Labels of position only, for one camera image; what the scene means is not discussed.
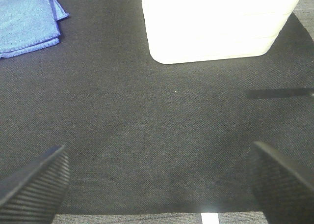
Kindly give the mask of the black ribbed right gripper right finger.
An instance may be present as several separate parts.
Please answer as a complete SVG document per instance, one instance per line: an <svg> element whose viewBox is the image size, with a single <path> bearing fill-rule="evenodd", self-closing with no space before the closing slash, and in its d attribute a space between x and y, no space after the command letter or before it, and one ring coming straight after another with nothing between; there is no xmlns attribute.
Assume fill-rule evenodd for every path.
<svg viewBox="0 0 314 224"><path fill-rule="evenodd" d="M255 141L248 160L251 191L270 224L314 222L314 172Z"/></svg>

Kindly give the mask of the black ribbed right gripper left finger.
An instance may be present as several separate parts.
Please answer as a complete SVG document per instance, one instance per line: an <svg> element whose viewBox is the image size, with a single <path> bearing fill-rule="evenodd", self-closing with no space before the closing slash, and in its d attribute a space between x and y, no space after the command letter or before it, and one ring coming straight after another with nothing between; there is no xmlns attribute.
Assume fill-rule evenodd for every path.
<svg viewBox="0 0 314 224"><path fill-rule="evenodd" d="M2 224L50 224L70 183L65 146L54 146L0 182Z"/></svg>

